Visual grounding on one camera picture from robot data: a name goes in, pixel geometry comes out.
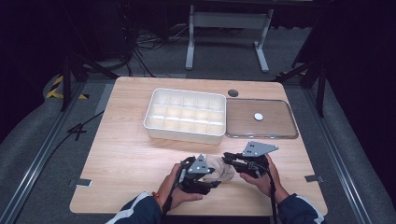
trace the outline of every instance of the metal bracket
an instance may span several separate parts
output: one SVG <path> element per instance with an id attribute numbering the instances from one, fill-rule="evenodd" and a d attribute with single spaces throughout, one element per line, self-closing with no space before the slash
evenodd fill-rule
<path id="1" fill-rule="evenodd" d="M 321 177 L 321 175 L 318 175 L 318 176 L 316 176 L 316 175 L 306 175 L 305 176 L 305 180 L 306 180 L 306 182 L 314 182 L 314 181 L 318 181 L 318 183 L 323 183 L 324 182 L 324 179 L 323 179 L 323 177 Z"/>
<path id="2" fill-rule="evenodd" d="M 76 187 L 85 187 L 89 188 L 92 184 L 90 179 L 78 179 L 78 180 L 70 180 L 69 187 L 76 188 Z"/>
<path id="3" fill-rule="evenodd" d="M 277 149 L 279 149 L 277 146 L 249 141 L 245 150 L 242 152 L 242 155 L 244 157 L 259 157 Z"/>
<path id="4" fill-rule="evenodd" d="M 210 170 L 207 167 L 207 163 L 204 155 L 199 155 L 199 157 L 194 161 L 194 163 L 189 168 L 190 174 L 209 174 Z"/>

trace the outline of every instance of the aluminum rail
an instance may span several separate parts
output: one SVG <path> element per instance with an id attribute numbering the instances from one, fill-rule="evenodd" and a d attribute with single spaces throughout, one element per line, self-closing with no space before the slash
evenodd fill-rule
<path id="1" fill-rule="evenodd" d="M 6 210 L 0 217 L 0 224 L 10 224 L 15 223 L 18 219 L 24 204 L 29 198 L 30 192 L 35 186 L 35 182 L 39 178 L 41 172 L 44 170 L 47 161 L 50 159 L 52 152 L 56 149 L 54 148 L 54 140 L 56 139 L 58 132 L 61 130 L 67 115 L 70 113 L 73 104 L 76 102 L 78 97 L 81 95 L 84 89 L 85 83 L 78 82 L 75 84 L 75 88 L 72 93 L 72 100 L 70 105 L 66 108 L 64 112 L 61 112 L 56 118 L 52 128 L 49 131 L 49 135 L 45 139 L 43 145 L 37 152 L 35 159 L 30 165 L 29 169 L 26 171 L 22 182 L 18 186 L 14 196 L 8 203 Z"/>
<path id="2" fill-rule="evenodd" d="M 309 102 L 309 107 L 312 113 L 315 115 L 315 119 L 318 122 L 318 125 L 326 139 L 326 144 L 329 149 L 329 155 L 332 160 L 332 164 L 334 165 L 335 171 L 340 177 L 341 184 L 346 192 L 346 196 L 352 206 L 352 210 L 355 213 L 355 216 L 359 223 L 361 224 L 371 224 L 372 220 L 370 219 L 366 208 L 364 207 L 363 202 L 361 201 L 361 196 L 356 189 L 355 183 L 353 182 L 352 177 L 347 170 L 347 167 L 344 164 L 344 161 L 340 155 L 337 145 L 334 143 L 332 139 L 332 134 L 328 129 L 325 119 L 321 118 L 316 110 L 316 99 L 314 93 L 309 90 L 303 90 L 305 98 Z"/>

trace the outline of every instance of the human hand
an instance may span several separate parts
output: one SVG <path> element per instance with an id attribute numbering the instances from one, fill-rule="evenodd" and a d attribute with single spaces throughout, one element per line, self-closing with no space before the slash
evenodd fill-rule
<path id="1" fill-rule="evenodd" d="M 269 163 L 268 167 L 270 169 L 270 173 L 272 178 L 274 179 L 274 184 L 276 187 L 276 203 L 280 203 L 285 198 L 287 198 L 289 194 L 286 192 L 286 190 L 282 187 L 280 183 L 279 173 L 271 157 L 268 154 L 266 154 L 265 157 L 268 160 Z M 243 178 L 249 184 L 255 185 L 257 189 L 259 189 L 259 191 L 261 191 L 266 196 L 271 197 L 271 184 L 270 184 L 271 179 L 269 175 L 262 175 L 260 178 L 254 178 L 251 175 L 241 173 L 239 174 L 239 176 L 241 176 L 241 178 Z"/>
<path id="2" fill-rule="evenodd" d="M 165 204 L 166 199 L 168 198 L 169 192 L 171 191 L 171 188 L 173 187 L 173 184 L 175 182 L 175 178 L 177 175 L 177 171 L 180 168 L 180 164 L 175 164 L 174 167 L 172 168 L 172 171 L 169 175 L 166 176 L 165 180 L 161 184 L 160 188 L 158 189 L 158 194 L 160 202 L 162 205 Z M 174 209 L 181 205 L 184 202 L 193 202 L 193 201 L 198 201 L 202 200 L 204 196 L 202 194 L 198 193 L 186 193 L 183 190 L 181 190 L 179 187 L 176 187 L 175 190 L 172 193 L 172 205 L 171 209 Z"/>

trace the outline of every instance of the wooden table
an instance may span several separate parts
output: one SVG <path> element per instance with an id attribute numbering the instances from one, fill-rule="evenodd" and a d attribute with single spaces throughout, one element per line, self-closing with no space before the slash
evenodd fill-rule
<path id="1" fill-rule="evenodd" d="M 156 191 L 174 163 L 189 156 L 225 151 L 242 152 L 249 139 L 224 136 L 219 145 L 154 139 L 148 136 L 143 120 L 150 97 L 157 88 L 220 93 L 239 91 L 238 98 L 277 99 L 288 102 L 281 84 L 230 80 L 120 77 L 108 101 L 105 114 L 92 143 L 81 178 L 91 179 L 89 188 L 77 187 L 70 209 L 74 213 L 117 213 L 142 191 Z M 277 145 L 271 152 L 281 182 L 289 193 L 307 197 L 327 214 L 318 182 L 307 183 L 314 171 L 303 139 L 255 139 Z M 184 203 L 172 215 L 271 216 L 270 199 L 238 174 L 212 189 L 203 200 Z"/>

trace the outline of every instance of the person's arm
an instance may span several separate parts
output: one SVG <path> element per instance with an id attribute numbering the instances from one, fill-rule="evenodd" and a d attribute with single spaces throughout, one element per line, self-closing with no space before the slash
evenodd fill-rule
<path id="1" fill-rule="evenodd" d="M 292 194 L 277 205 L 282 224 L 321 223 L 324 216 L 303 196 Z"/>
<path id="2" fill-rule="evenodd" d="M 163 205 L 168 198 L 171 188 L 175 182 L 180 164 L 175 164 L 171 173 L 165 178 L 158 189 L 158 193 L 148 194 L 143 192 L 133 200 L 125 204 L 122 209 L 107 222 L 107 224 L 158 224 L 161 223 Z M 172 204 L 174 209 L 184 202 L 192 202 L 203 199 L 202 194 L 186 193 L 179 187 L 172 192 Z"/>
<path id="3" fill-rule="evenodd" d="M 322 223 L 325 224 L 323 215 L 315 209 L 311 203 L 304 197 L 297 194 L 289 195 L 280 183 L 279 173 L 271 160 L 266 155 L 269 162 L 271 176 L 276 186 L 275 201 L 278 209 L 278 216 L 282 224 L 308 224 Z M 259 191 L 268 197 L 271 197 L 270 177 L 263 175 L 260 178 L 254 178 L 248 174 L 240 174 L 240 176 L 249 184 L 255 185 Z"/>
<path id="4" fill-rule="evenodd" d="M 161 223 L 162 211 L 157 200 L 147 192 L 142 192 L 133 200 L 125 204 L 121 210 L 106 224 Z"/>

